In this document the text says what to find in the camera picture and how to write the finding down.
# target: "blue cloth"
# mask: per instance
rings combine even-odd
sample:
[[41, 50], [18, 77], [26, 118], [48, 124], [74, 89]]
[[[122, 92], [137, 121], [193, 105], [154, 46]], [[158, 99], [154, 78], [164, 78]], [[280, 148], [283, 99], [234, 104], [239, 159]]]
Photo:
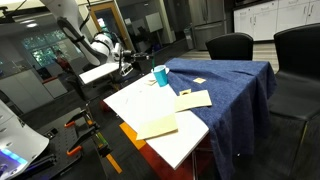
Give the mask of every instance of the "blue cloth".
[[[208, 127], [210, 141], [222, 180], [234, 172], [232, 156], [253, 154], [254, 136], [267, 136], [267, 99], [276, 88], [268, 62], [172, 59], [168, 82], [175, 93], [192, 89], [208, 90], [211, 107], [193, 108]], [[206, 81], [193, 82], [196, 78]]]

